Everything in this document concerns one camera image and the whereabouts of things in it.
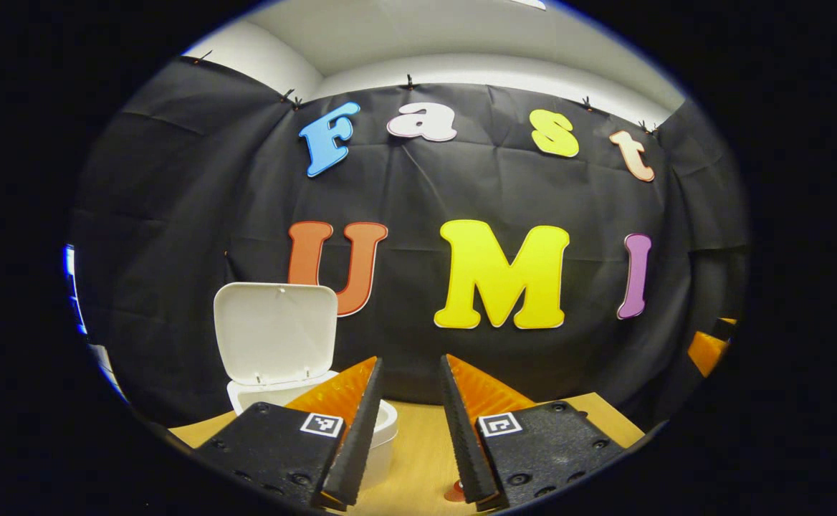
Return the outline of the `white desktop garbage bin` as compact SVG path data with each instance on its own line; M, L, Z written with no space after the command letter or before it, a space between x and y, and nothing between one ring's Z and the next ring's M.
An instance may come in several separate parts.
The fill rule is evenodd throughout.
M322 285L231 283L216 293L216 343L237 417L256 402L287 405L337 375L337 309ZM389 426L382 407L381 395L377 422Z

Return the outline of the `wooden desktop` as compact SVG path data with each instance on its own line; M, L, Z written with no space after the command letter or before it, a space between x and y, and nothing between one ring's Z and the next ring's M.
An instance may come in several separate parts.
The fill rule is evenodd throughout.
M573 408L616 443L629 448L645 433L596 393L565 398ZM347 512L329 510L321 516L490 516L475 505L447 502L445 493L459 479L450 431L441 406L389 401L398 412L391 466L383 482L362 489L358 503ZM236 418L233 411L195 424L170 428L184 443L199 447Z

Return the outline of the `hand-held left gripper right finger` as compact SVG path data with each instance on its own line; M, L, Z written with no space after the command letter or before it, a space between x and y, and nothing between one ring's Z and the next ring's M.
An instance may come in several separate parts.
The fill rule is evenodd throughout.
M625 454L569 402L531 401L454 355L439 359L439 379L464 499L479 512L575 486Z

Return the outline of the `black backdrop cloth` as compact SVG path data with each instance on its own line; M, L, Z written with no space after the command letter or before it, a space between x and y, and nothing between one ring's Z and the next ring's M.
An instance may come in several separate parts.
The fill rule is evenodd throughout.
M750 230L737 160L693 102L654 134L491 85L294 108L183 57L95 144L70 241L90 342L166 426L231 407L213 304L249 282L329 287L331 368L381 357L386 398L440 402L451 353L651 429L717 363L694 336L742 317Z

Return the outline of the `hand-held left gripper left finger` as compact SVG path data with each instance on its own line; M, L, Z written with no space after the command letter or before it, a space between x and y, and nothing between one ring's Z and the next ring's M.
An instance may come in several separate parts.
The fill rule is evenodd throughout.
M358 500L382 387L383 361L370 357L287 405L252 404L193 457L287 504L343 512Z

